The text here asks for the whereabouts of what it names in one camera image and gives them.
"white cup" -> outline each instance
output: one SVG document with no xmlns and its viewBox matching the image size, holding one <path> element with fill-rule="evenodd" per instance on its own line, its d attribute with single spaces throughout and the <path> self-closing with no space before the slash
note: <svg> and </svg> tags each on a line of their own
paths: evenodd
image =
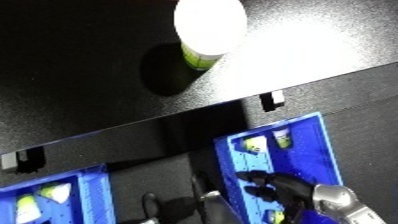
<svg viewBox="0 0 398 224">
<path fill-rule="evenodd" d="M 174 26 L 188 65 L 208 70 L 242 42 L 247 16 L 239 0 L 180 0 Z"/>
</svg>

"blue bin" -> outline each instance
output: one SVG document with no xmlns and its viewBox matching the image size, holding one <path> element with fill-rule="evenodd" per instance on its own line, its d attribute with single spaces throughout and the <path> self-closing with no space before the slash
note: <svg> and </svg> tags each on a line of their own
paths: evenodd
<svg viewBox="0 0 398 224">
<path fill-rule="evenodd" d="M 281 149 L 272 131 L 283 126 L 290 128 L 292 147 Z M 244 139 L 265 136 L 266 153 L 253 153 L 243 146 Z M 277 202 L 265 202 L 249 195 L 244 187 L 253 185 L 239 180 L 238 171 L 263 170 L 269 173 L 283 172 L 301 177 L 313 184 L 342 185 L 332 147 L 320 113 L 285 120 L 253 130 L 215 140 L 217 156 L 226 185 L 229 201 L 246 224 L 268 223 L 266 210 L 283 210 Z M 327 217 L 314 211 L 305 211 L 305 224 L 332 224 Z"/>
<path fill-rule="evenodd" d="M 40 186 L 49 182 L 71 183 L 68 200 L 59 204 L 38 195 Z M 41 217 L 30 224 L 114 224 L 115 215 L 105 165 L 71 171 L 0 188 L 0 223 L 16 220 L 16 200 L 32 193 L 41 210 Z"/>
</svg>

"black surface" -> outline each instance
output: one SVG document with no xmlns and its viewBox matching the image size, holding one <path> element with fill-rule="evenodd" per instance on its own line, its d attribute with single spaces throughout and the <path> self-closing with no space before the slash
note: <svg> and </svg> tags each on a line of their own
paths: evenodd
<svg viewBox="0 0 398 224">
<path fill-rule="evenodd" d="M 286 106 L 267 114 L 260 100 L 253 97 L 242 103 L 222 104 L 49 145 L 45 147 L 47 164 L 43 169 L 22 175 L 2 172 L 1 186 L 109 162 L 119 223 L 136 223 L 143 218 L 140 200 L 148 191 L 159 194 L 170 207 L 170 223 L 199 223 L 197 213 L 192 215 L 189 178 L 192 172 L 205 171 L 222 189 L 212 151 L 213 138 L 281 117 L 321 111 L 345 184 L 387 223 L 394 223 L 398 209 L 398 95 L 392 73 L 395 67 L 390 68 L 390 73 L 387 69 L 378 75 L 367 74 L 366 79 L 358 74 L 350 76 L 350 81 L 344 76 L 319 82 L 322 86 L 314 83 L 307 89 L 296 87 L 291 90 L 307 94 L 295 103 L 287 91 Z M 333 91 L 335 86 L 346 91 Z M 317 89 L 325 93 L 312 91 Z M 195 151 L 147 163 L 189 150 Z"/>
<path fill-rule="evenodd" d="M 199 77 L 177 53 L 175 4 L 1 1 L 0 154 L 263 93 L 282 72 L 398 61 L 394 0 L 248 0 L 247 42 Z"/>
</svg>

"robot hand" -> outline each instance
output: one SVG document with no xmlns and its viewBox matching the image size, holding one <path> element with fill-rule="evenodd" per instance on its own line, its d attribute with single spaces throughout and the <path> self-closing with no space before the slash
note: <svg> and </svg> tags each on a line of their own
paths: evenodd
<svg viewBox="0 0 398 224">
<path fill-rule="evenodd" d="M 304 209 L 314 209 L 341 224 L 385 224 L 373 210 L 358 200 L 352 190 L 344 186 L 313 185 L 293 175 L 264 171 L 238 172 L 237 176 L 259 186 L 247 186 L 249 194 L 266 201 L 278 201 L 284 206 L 281 224 L 300 223 Z"/>
</svg>

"black glove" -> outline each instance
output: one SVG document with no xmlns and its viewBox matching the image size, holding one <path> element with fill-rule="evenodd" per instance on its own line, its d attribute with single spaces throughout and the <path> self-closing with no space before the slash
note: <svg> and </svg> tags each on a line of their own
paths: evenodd
<svg viewBox="0 0 398 224">
<path fill-rule="evenodd" d="M 258 187 L 246 186 L 251 195 L 261 197 L 265 201 L 277 201 L 285 208 L 283 223 L 299 223 L 304 209 L 313 209 L 312 194 L 314 185 L 290 174 L 273 173 L 253 170 L 238 172 L 239 179 L 253 182 Z"/>
</svg>

